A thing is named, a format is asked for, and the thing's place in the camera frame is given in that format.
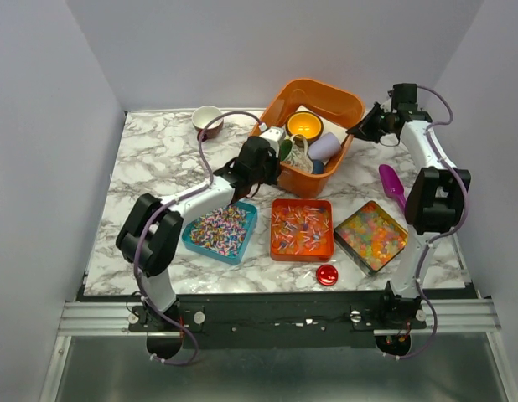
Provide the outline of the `orange candy tray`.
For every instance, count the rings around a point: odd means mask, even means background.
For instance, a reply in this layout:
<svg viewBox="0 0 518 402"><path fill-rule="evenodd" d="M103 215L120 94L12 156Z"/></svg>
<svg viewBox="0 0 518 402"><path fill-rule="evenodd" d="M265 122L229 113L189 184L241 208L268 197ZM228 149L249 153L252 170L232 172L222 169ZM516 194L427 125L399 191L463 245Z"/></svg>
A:
<svg viewBox="0 0 518 402"><path fill-rule="evenodd" d="M270 256L275 261L326 262L334 254L330 201L276 198L270 228Z"/></svg>

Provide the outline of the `gold tin candy tray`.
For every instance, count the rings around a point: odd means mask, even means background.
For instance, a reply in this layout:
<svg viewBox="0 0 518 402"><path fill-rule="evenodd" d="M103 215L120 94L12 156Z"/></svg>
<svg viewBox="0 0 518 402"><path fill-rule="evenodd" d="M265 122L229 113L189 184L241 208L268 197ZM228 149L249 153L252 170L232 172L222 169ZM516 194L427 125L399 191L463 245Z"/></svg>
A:
<svg viewBox="0 0 518 402"><path fill-rule="evenodd" d="M334 229L336 244L368 276L377 274L404 250L407 236L375 201L364 204Z"/></svg>

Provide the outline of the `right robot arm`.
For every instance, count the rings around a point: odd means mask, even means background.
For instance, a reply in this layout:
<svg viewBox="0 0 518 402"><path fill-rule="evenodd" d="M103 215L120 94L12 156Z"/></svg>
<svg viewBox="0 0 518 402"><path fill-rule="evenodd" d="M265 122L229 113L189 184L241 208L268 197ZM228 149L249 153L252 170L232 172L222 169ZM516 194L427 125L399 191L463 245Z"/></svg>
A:
<svg viewBox="0 0 518 402"><path fill-rule="evenodd" d="M389 104L374 104L347 131L366 142L395 135L418 170L404 208L407 245L376 308L378 322L388 328L415 318L424 300L424 277L437 246L461 228L468 213L471 175L456 167L439 145L434 133L437 122L417 104L420 90L417 84L393 85Z"/></svg>

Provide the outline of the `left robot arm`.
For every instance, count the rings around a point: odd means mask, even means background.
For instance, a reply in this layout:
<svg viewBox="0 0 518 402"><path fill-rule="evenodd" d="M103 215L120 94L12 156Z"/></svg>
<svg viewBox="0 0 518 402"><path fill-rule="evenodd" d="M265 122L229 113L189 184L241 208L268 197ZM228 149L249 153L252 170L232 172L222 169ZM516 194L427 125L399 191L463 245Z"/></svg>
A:
<svg viewBox="0 0 518 402"><path fill-rule="evenodd" d="M250 136L239 155L211 172L205 183L166 198L145 193L134 204L117 235L116 247L133 264L138 290L150 306L148 321L159 331L176 323L177 296L168 267L182 229L202 215L247 197L255 185L276 185L283 138L273 128Z"/></svg>

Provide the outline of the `teal candy tray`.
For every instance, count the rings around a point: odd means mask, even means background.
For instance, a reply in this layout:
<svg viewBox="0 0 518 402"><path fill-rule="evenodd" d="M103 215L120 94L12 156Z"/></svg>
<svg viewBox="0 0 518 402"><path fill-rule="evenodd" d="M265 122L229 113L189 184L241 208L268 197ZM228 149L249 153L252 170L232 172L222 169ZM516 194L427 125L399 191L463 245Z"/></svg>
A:
<svg viewBox="0 0 518 402"><path fill-rule="evenodd" d="M197 218L185 227L181 238L188 250L229 265L239 265L256 221L257 208L239 201Z"/></svg>

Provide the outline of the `purple plastic scoop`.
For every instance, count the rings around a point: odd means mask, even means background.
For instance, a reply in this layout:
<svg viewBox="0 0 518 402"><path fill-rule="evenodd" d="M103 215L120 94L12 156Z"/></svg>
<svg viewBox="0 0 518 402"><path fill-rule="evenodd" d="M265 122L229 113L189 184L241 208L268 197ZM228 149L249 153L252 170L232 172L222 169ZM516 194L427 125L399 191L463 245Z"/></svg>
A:
<svg viewBox="0 0 518 402"><path fill-rule="evenodd" d="M407 202L405 189L395 169L390 165L381 164L378 171L385 195L394 200L399 209L404 212Z"/></svg>

